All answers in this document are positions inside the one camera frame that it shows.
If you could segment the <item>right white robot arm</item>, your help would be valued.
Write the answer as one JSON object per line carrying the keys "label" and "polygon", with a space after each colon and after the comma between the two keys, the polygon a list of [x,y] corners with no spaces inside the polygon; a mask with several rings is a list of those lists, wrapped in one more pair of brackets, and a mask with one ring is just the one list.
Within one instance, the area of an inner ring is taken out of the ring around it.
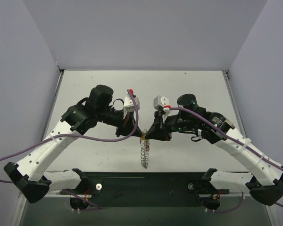
{"label": "right white robot arm", "polygon": [[169,105],[166,97],[157,96],[153,100],[154,122],[146,139],[170,141],[172,133],[192,134],[194,142],[206,140],[226,151],[242,164],[248,172],[224,172],[209,169],[203,180],[217,191],[250,194],[261,204],[272,206],[283,196],[283,165],[257,149],[251,139],[244,137],[234,124],[217,112],[209,112],[200,107],[193,94],[184,94],[177,99],[178,111]]}

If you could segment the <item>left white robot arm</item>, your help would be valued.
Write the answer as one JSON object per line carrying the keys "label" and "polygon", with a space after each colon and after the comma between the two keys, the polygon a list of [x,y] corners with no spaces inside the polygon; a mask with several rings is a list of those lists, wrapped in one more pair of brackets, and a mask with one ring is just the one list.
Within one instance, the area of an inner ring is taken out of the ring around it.
{"label": "left white robot arm", "polygon": [[[138,127],[140,103],[132,89],[127,90],[123,109],[110,105],[113,89],[106,85],[94,87],[88,97],[68,108],[48,136],[29,148],[29,154],[16,163],[9,162],[4,171],[29,203],[36,203],[53,191],[85,192],[92,186],[79,169],[49,172],[48,167],[78,138],[99,142],[120,142],[132,136],[141,137]],[[85,133],[102,122],[116,128],[116,139],[85,136]]]}

